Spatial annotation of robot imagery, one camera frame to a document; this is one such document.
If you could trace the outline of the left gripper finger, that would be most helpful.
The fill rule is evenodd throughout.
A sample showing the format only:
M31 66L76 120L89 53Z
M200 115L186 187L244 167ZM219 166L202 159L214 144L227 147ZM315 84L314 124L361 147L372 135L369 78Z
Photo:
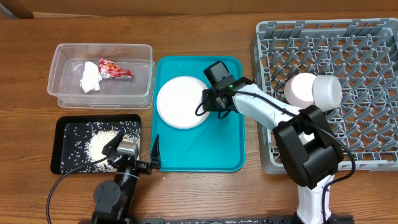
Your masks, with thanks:
M117 147L124 137L124 131L119 131L115 137L112 138L102 149L101 153L109 156L112 152L117 151Z
M161 169L161 156L160 156L159 143L160 143L159 135L157 134L150 153L150 166L153 169L158 169L158 170Z

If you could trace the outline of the pile of rice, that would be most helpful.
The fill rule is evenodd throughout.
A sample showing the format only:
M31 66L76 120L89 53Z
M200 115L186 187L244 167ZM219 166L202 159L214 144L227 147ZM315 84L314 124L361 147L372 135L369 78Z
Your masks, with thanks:
M62 151L60 173L95 162L104 157L102 150L119 132L123 140L140 145L141 124L138 121L94 121L69 123L61 134L62 143L57 149Z

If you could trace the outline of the large white plate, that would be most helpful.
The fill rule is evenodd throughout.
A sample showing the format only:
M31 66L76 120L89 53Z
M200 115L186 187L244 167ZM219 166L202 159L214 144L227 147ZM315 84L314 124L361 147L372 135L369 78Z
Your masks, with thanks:
M209 112L195 114L207 86L191 76L175 77L166 82L157 94L157 112L169 126L177 129L191 129L202 124Z

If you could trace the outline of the white napkin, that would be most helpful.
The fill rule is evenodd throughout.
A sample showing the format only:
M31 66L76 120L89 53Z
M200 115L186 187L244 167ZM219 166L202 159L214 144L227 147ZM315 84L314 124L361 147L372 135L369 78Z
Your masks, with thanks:
M102 76L100 75L98 66L93 62L86 62L82 79L80 80L80 86L85 93L91 90L100 90L100 81Z

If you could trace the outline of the red ketchup packet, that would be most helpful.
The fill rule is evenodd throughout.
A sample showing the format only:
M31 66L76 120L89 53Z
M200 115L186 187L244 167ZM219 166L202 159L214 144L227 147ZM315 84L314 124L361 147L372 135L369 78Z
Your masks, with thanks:
M132 78L133 74L130 70L122 69L118 64L101 58L99 60L99 74L102 79L115 79L115 78Z

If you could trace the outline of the pink white bowl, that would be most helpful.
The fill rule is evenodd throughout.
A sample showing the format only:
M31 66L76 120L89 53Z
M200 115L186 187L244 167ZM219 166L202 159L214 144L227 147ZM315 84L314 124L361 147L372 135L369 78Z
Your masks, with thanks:
M292 106L306 108L314 104L313 84L316 76L311 73L299 73L291 78L284 87L284 95Z

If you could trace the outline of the grey bowl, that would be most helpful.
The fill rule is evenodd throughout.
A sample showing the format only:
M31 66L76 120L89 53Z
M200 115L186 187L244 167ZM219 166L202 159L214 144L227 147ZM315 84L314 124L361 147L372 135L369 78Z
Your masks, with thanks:
M340 106L342 89L339 80L332 75L318 75L313 83L313 100L323 112Z

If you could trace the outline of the small white cup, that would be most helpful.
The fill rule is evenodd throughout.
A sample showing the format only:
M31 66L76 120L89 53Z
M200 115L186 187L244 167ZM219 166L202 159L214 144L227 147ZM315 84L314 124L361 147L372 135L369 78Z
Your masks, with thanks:
M306 144L314 139L314 134L299 134L299 138L303 144Z

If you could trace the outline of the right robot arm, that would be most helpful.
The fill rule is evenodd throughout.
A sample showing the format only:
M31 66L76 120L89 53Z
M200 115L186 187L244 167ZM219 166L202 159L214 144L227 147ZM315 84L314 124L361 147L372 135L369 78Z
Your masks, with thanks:
M301 109L264 93L251 80L207 75L199 107L220 119L234 111L255 119L274 135L284 169L298 185L300 223L331 223L330 185L344 155L341 145L316 106Z

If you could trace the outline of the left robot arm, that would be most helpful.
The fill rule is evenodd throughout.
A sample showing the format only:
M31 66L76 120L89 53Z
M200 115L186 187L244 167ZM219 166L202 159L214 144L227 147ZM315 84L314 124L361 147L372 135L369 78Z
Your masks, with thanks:
M116 173L114 180L100 183L94 191L92 223L137 223L129 210L139 176L151 175L153 169L161 168L158 136L151 149L150 162L139 161L139 146L124 141L123 137L120 131L103 147L102 154Z

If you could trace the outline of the grey dishwasher rack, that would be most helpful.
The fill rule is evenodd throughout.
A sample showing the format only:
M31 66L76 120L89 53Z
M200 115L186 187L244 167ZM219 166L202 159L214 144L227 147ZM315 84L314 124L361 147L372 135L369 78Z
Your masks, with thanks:
M296 74L333 75L342 87L340 107L325 116L370 172L397 170L397 20L265 21L250 44L254 82L284 100Z

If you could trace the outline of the black tray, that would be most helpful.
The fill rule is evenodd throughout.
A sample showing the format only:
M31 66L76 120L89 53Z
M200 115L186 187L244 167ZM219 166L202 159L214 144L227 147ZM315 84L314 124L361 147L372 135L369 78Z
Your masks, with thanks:
M56 123L55 137L53 142L53 151L50 170L53 174L60 173L60 160L62 151L57 149L61 145L61 134L63 133L64 127L69 123L87 123L94 121L138 121L141 124L141 118L136 114L117 114L117 115L89 115L89 116L64 116L60 118Z

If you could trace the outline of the teal serving tray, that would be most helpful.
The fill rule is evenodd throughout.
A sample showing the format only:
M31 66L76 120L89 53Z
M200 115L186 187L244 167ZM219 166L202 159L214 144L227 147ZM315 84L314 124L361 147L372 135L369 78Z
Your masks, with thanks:
M158 62L154 92L158 93L167 81L179 76L192 76L207 83L204 69L219 60L233 77L243 77L242 65L234 57L166 56ZM153 110L151 140L159 142L162 171L235 172L242 168L246 158L244 116L231 112L218 119L217 115L211 112L195 128L177 129Z

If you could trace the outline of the clear plastic bin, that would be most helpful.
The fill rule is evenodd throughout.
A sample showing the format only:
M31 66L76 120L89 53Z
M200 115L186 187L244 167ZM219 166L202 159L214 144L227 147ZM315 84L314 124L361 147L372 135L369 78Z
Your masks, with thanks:
M84 92L80 80L85 63L110 60L132 73L131 78L107 78L99 90ZM62 108L146 110L154 95L155 62L147 44L59 44L52 59L47 92Z

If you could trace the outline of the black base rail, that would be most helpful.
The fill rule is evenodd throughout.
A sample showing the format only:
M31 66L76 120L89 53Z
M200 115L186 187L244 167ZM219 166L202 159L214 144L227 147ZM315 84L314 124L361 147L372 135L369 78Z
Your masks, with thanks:
M199 219L199 220L164 220L139 219L140 224L294 224L302 223L296 215L270 216L267 218L234 218L234 219Z

